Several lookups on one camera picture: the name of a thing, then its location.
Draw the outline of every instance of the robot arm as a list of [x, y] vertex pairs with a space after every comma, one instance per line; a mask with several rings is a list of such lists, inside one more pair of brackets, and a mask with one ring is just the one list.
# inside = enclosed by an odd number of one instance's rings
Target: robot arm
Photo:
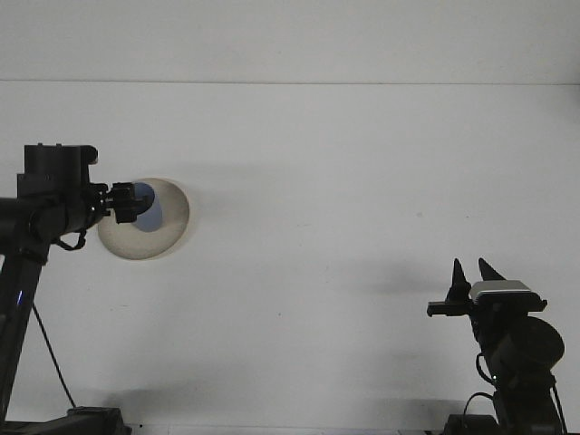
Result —
[[[131, 183], [89, 180], [97, 150], [88, 145], [24, 147], [24, 173], [17, 198], [0, 198], [0, 425], [10, 401], [26, 326], [40, 272], [51, 244], [74, 250], [84, 245], [87, 229], [111, 210], [118, 223], [133, 222], [153, 198], [135, 198]], [[61, 236], [79, 233], [77, 246]]]

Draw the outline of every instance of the black cable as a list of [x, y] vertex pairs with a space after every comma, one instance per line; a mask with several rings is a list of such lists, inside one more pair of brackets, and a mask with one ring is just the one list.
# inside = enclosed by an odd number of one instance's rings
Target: black cable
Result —
[[478, 356], [475, 357], [475, 368], [477, 369], [479, 376], [481, 376], [481, 378], [489, 383], [490, 385], [494, 385], [495, 383], [493, 382], [493, 379], [491, 379], [489, 376], [487, 376], [485, 374], [485, 372], [483, 371], [483, 369], [481, 368], [481, 364], [479, 363], [479, 358], [481, 358], [483, 356], [483, 352], [478, 353]]
[[34, 310], [34, 316], [36, 317], [36, 320], [38, 321], [38, 325], [40, 326], [40, 330], [43, 333], [44, 341], [46, 342], [46, 347], [48, 347], [48, 352], [51, 354], [51, 358], [53, 358], [54, 368], [56, 369], [56, 372], [58, 373], [58, 379], [61, 380], [61, 384], [63, 385], [64, 392], [66, 393], [66, 396], [69, 398], [69, 402], [71, 403], [72, 407], [76, 408], [76, 403], [73, 400], [73, 397], [71, 395], [71, 392], [69, 391], [69, 388], [66, 386], [66, 382], [64, 382], [63, 373], [61, 372], [61, 367], [58, 365], [58, 362], [56, 361], [56, 356], [54, 356], [53, 347], [51, 346], [51, 342], [48, 339], [46, 329], [44, 329], [43, 321], [41, 320], [40, 315], [38, 314], [38, 310], [36, 309], [35, 304], [33, 304], [33, 310]]
[[558, 413], [560, 414], [560, 421], [562, 422], [562, 430], [564, 431], [564, 435], [568, 434], [568, 428], [566, 427], [566, 421], [564, 420], [564, 412], [562, 411], [562, 403], [560, 403], [560, 396], [558, 395], [558, 389], [556, 385], [552, 387], [552, 391], [554, 391], [554, 398], [556, 399], [556, 407], [558, 408]]
[[465, 408], [463, 408], [463, 414], [461, 415], [461, 425], [464, 428], [467, 427], [465, 425], [465, 414], [467, 414], [467, 412], [468, 412], [468, 406], [471, 403], [471, 401], [478, 396], [485, 397], [486, 399], [490, 399], [491, 401], [493, 401], [493, 396], [491, 394], [487, 394], [486, 392], [483, 392], [483, 391], [479, 391], [479, 392], [475, 392], [475, 393], [471, 394], [471, 397], [469, 397], [468, 402], [465, 404]]

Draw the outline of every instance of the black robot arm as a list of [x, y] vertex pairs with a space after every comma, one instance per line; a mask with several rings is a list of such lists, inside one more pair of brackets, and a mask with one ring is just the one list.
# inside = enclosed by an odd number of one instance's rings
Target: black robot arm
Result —
[[[4, 424], [40, 272], [51, 244], [84, 245], [88, 228], [115, 211], [132, 222], [153, 198], [135, 198], [131, 183], [108, 190], [89, 180], [97, 150], [88, 145], [24, 147], [17, 198], [0, 198], [0, 425]], [[76, 232], [76, 246], [61, 237]]]
[[[566, 426], [552, 401], [550, 391], [557, 390], [550, 371], [564, 354], [564, 342], [554, 327], [528, 315], [543, 311], [547, 301], [520, 281], [506, 280], [482, 258], [479, 270], [483, 281], [471, 286], [456, 259], [446, 300], [429, 303], [427, 314], [469, 316], [481, 348], [479, 374], [495, 388], [498, 424], [485, 419], [488, 416], [455, 415], [445, 431], [562, 435]], [[479, 356], [489, 376], [481, 370]]]

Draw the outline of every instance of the white wall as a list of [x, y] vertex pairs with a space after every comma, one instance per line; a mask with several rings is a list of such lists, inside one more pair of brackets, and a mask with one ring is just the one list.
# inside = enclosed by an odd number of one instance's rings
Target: white wall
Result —
[[0, 78], [577, 83], [575, 0], [0, 4]]
[[[126, 81], [577, 82], [579, 8], [0, 4], [0, 195], [23, 144], [91, 143], [94, 180], [174, 179], [198, 218], [153, 261], [94, 232], [51, 253], [37, 304], [76, 400], [147, 433], [441, 427], [485, 385], [467, 319], [425, 308], [483, 256], [550, 301], [577, 428], [578, 86]], [[32, 324], [11, 418], [63, 413], [50, 364]]]

